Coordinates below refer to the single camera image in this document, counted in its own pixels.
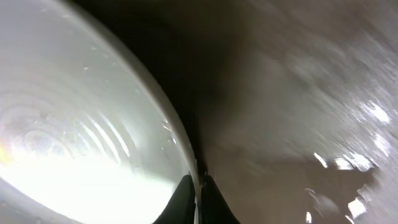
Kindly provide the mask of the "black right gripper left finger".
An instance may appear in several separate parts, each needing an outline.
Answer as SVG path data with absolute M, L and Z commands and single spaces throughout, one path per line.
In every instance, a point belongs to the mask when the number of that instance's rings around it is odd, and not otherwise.
M 195 186 L 190 175 L 179 182 L 164 211 L 154 224 L 194 224 Z

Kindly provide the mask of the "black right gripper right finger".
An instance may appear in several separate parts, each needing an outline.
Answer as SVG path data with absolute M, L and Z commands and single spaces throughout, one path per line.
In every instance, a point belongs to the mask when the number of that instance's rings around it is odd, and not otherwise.
M 239 224 L 210 175 L 203 179 L 201 188 L 201 221 L 202 224 Z

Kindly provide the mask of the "pale green plate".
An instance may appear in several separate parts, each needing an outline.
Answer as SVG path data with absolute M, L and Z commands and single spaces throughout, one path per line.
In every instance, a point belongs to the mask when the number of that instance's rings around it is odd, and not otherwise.
M 1 0 L 1 222 L 154 223 L 197 162 L 142 62 L 67 1 Z

